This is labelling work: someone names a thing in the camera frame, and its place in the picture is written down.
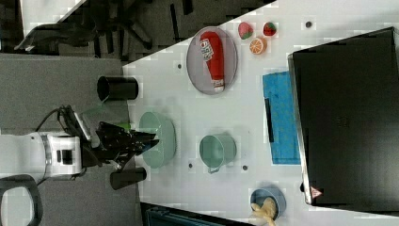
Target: warning label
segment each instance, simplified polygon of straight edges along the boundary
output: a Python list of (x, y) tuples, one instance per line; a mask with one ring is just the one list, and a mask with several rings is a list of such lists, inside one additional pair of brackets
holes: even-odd
[(311, 197), (316, 199), (317, 197), (323, 195), (323, 193), (319, 190), (317, 190), (316, 188), (311, 186)]

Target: blue tray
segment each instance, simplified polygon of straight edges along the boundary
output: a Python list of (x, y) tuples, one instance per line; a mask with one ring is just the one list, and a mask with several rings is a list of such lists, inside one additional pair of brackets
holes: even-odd
[(300, 165), (290, 74), (264, 75), (263, 97), (273, 164)]

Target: ketchup bottle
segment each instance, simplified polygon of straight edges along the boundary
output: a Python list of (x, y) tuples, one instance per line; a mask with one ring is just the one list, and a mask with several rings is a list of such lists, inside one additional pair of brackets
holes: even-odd
[(200, 36), (200, 50), (208, 65), (215, 92), (224, 90), (223, 44), (216, 32), (207, 31)]

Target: black cup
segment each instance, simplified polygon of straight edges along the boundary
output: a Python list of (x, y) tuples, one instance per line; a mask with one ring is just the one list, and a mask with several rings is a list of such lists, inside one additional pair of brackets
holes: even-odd
[(105, 77), (97, 82), (100, 101), (134, 100), (138, 95), (138, 83), (133, 77)]
[(147, 172), (144, 168), (126, 169), (122, 172), (111, 173), (109, 180), (114, 190), (121, 189), (126, 186), (134, 185), (147, 178)]

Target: white table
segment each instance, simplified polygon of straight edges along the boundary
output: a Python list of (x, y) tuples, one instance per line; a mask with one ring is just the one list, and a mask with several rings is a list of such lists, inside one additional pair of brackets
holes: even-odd
[(38, 25), (65, 20), (86, 0), (20, 0), (24, 36)]
[[(287, 201), (278, 225), (398, 225), (399, 218), (304, 202), (301, 167), (271, 164), (262, 85), (262, 75), (288, 70), (287, 56), (293, 51), (397, 26), (397, 15), (397, 0), (279, 0), (225, 23), (220, 28), (233, 37), (239, 64), (235, 82), (218, 96), (203, 95), (190, 83), (185, 57), (191, 39), (123, 67), (126, 76), (141, 84), (140, 96), (129, 102), (131, 120), (138, 124), (144, 112), (155, 110), (171, 118), (177, 132), (177, 152), (167, 166), (150, 169), (142, 158), (136, 159), (149, 173), (139, 183), (141, 201), (247, 222), (251, 192), (274, 184)], [(255, 35), (262, 35), (264, 23), (277, 24), (266, 54), (254, 56), (248, 50), (250, 40), (240, 40), (237, 27), (243, 21), (253, 24)], [(307, 21), (313, 22), (312, 28), (305, 28)], [(238, 152), (232, 164), (211, 175), (200, 160), (199, 143), (218, 132), (232, 134)]]

